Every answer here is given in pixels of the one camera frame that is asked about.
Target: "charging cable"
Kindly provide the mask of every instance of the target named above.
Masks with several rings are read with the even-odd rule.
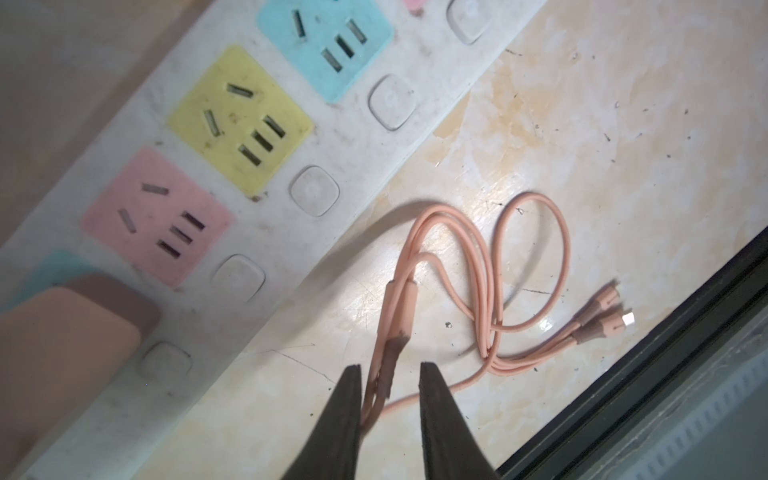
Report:
[[[529,201],[544,204],[554,214],[563,240],[562,264],[554,290],[541,310],[523,323],[504,325],[502,241],[512,214]],[[437,225],[445,225],[456,235],[466,255],[471,295],[469,304],[456,293],[440,259],[434,253],[421,251],[427,233]],[[615,284],[611,283],[592,297],[563,329],[541,345],[518,356],[499,356],[501,333],[520,332],[531,328],[552,310],[560,298],[571,263],[571,237],[565,218],[558,206],[545,195],[533,192],[520,194],[502,211],[489,252],[478,228],[462,212],[444,204],[428,207],[414,222],[400,253],[395,275],[384,292],[376,345],[371,358],[366,394],[362,401],[363,435],[370,431],[382,414],[411,405],[419,398],[416,393],[384,405],[392,390],[397,359],[413,331],[418,295],[413,274],[422,262],[435,267],[448,295],[475,326],[475,337],[483,364],[475,374],[452,385],[450,389],[453,393],[477,382],[487,372],[499,376],[527,372],[572,346],[591,339],[617,335],[634,322],[632,312],[624,312],[621,309],[619,293]]]

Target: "white power strip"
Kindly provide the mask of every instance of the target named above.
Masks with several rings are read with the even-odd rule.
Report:
[[[418,14],[400,0],[378,0],[394,39],[338,103],[327,104],[258,29],[264,0],[217,0],[0,250],[2,304],[18,295],[24,278],[44,258],[63,249],[143,293],[163,311],[141,351],[29,475],[36,480],[130,478],[544,2],[454,1],[453,8],[487,15],[486,21],[450,15],[449,0],[431,0]],[[258,202],[167,127],[186,93],[230,45],[245,48],[315,125]],[[415,103],[395,130],[387,122],[401,121],[397,112],[375,116],[370,107],[377,102],[372,91],[388,75],[400,82],[395,90],[405,85],[413,92]],[[131,266],[80,227],[99,194],[145,146],[233,214],[231,227],[175,289]],[[338,186],[338,198],[325,213],[308,214],[306,205],[297,204],[301,193],[292,195],[297,178],[312,166]],[[250,259],[266,278],[248,277],[263,285],[247,301],[243,292],[229,295],[212,287],[233,255],[243,256],[245,263]],[[147,370],[155,380],[147,380]]]

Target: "marble floor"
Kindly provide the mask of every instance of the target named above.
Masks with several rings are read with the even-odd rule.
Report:
[[[763,0],[549,0],[135,478],[279,478],[344,366],[366,374],[414,216],[447,202],[488,235],[505,202],[537,190],[568,219],[571,275],[551,314],[502,350],[551,335],[612,279],[637,324],[455,396],[500,465],[768,225],[767,25]],[[507,323],[543,304],[560,262],[551,215],[519,213],[504,248]],[[445,231],[427,247],[466,282]],[[424,268],[417,280],[393,398],[417,389],[422,361],[449,382],[480,365],[436,276]],[[423,475],[418,409],[382,418],[357,478]]]

